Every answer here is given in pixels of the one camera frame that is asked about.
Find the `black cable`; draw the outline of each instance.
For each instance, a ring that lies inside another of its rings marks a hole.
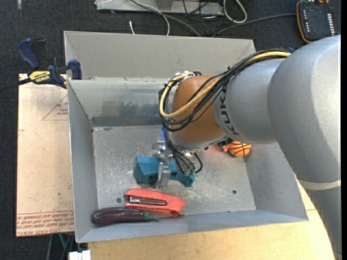
[[[178,18],[175,18],[173,16],[163,14],[162,12],[155,11],[155,10],[149,8],[149,7],[146,7],[145,5],[142,5],[142,4],[138,3],[138,2],[136,2],[135,0],[130,0],[130,1],[133,2],[134,4],[138,5],[139,7],[143,8],[143,9],[146,9],[147,11],[154,12],[155,14],[158,14],[158,15],[161,15],[161,16],[165,16],[166,18],[170,18],[172,20],[180,22],[181,24],[187,26],[190,30],[192,30],[198,37],[201,37],[201,35],[192,26],[190,26],[189,24],[185,23],[184,21],[182,21],[182,20],[180,20]]]
[[[192,15],[193,13],[195,13],[195,12],[201,10],[202,8],[204,8],[210,1],[211,1],[211,0],[208,0],[208,1],[205,2],[203,5],[200,5],[200,4],[199,4],[199,7],[196,8],[195,10],[191,11],[191,12],[188,12],[187,7],[186,7],[186,5],[185,5],[185,0],[182,0],[182,3],[183,3],[183,6],[184,6],[184,11],[185,11],[186,15],[189,16],[189,15]]]
[[[203,164],[202,164],[202,161],[201,161],[200,157],[197,155],[196,152],[194,153],[194,156],[195,156],[195,158],[199,161],[199,164],[200,164],[199,169],[198,169],[195,173],[199,173],[199,172],[201,172],[201,170],[202,170],[202,168],[203,168]]]
[[[257,53],[254,53],[252,55],[250,55],[249,57],[246,57],[245,59],[243,59],[242,61],[240,61],[239,63],[237,63],[233,68],[230,68],[226,73],[224,73],[225,75],[220,78],[214,85],[214,87],[211,89],[211,91],[206,94],[206,96],[204,96],[201,101],[196,105],[195,109],[192,111],[191,114],[189,114],[188,116],[186,116],[185,118],[183,118],[180,121],[175,121],[175,122],[170,122],[168,119],[162,117],[162,122],[163,122],[163,126],[169,130],[169,131],[178,131],[180,129],[183,129],[184,127],[186,127],[189,123],[192,122],[193,117],[197,114],[197,112],[219,91],[221,90],[221,88],[223,86],[225,86],[230,78],[232,78],[233,76],[235,76],[236,74],[238,74],[239,72],[241,72],[242,70],[244,70],[246,67],[250,66],[251,64],[254,64],[256,62],[259,61],[263,61],[263,60],[268,60],[268,59],[272,59],[272,58],[277,58],[278,56],[266,56],[266,57],[262,57],[256,60],[252,60],[249,61],[252,57],[259,55],[259,54],[263,54],[263,53],[267,53],[267,52],[272,52],[272,51],[282,51],[282,52],[288,52],[285,49],[267,49],[267,50],[262,50],[259,51]],[[181,127],[176,127],[176,128],[170,128],[169,125],[173,125],[173,124],[183,124]]]
[[[270,20],[270,19],[278,18],[278,17],[287,17],[287,16],[296,16],[296,14],[272,15],[272,16],[267,16],[267,17],[262,17],[262,18],[258,18],[258,19],[246,21],[246,22],[243,22],[243,23],[240,23],[240,24],[232,25],[232,26],[229,26],[229,27],[227,27],[227,28],[221,29],[221,30],[219,30],[217,33],[215,33],[214,35],[212,35],[211,37],[215,37],[215,36],[219,35],[220,33],[224,32],[224,31],[226,31],[226,30],[232,29],[232,28],[234,28],[234,27],[238,27],[238,26],[242,26],[242,25],[247,25],[247,24],[251,24],[251,23],[259,22],[259,21],[264,21],[264,20]]]

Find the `small basketball toy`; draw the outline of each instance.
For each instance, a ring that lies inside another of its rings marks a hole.
[[[224,151],[228,151],[233,157],[244,157],[250,153],[251,144],[244,144],[239,141],[232,141],[224,147]]]

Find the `yellow cable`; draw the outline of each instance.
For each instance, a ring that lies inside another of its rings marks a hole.
[[[260,59],[260,58],[263,58],[263,57],[269,57],[269,56],[288,57],[289,55],[290,55],[290,53],[282,52],[282,51],[264,52],[262,54],[259,54],[259,55],[256,55],[256,56],[250,58],[246,63],[248,63],[250,61],[257,60],[257,59]],[[173,78],[172,80],[177,81],[177,80],[180,80],[180,79],[182,79],[184,77],[186,77],[186,75],[180,75],[180,76],[177,76],[177,77]],[[166,97],[170,87],[174,83],[172,81],[169,82],[168,85],[166,86],[164,92],[163,92],[162,98],[161,98],[160,103],[159,103],[159,111],[160,111],[161,116],[163,116],[164,118],[174,118],[174,117],[182,114],[185,110],[187,110],[189,107],[191,107],[191,105],[194,104],[197,100],[199,100],[201,97],[206,95],[206,93],[208,93],[213,88],[213,86],[216,84],[216,82],[214,82],[213,84],[209,85],[206,89],[204,89],[202,92],[200,92],[198,95],[196,95],[192,100],[190,100],[186,105],[182,106],[177,111],[175,111],[175,112],[173,112],[171,114],[166,114],[164,112],[164,99],[165,99],[165,97]]]

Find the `cardboard sheet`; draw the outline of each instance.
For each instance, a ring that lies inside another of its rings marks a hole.
[[[67,102],[57,86],[19,87],[17,237],[74,231]]]

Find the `stapler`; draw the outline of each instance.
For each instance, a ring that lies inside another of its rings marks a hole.
[[[141,188],[129,190],[124,197],[129,200],[125,208],[145,210],[152,214],[172,217],[178,217],[186,203],[183,198]]]

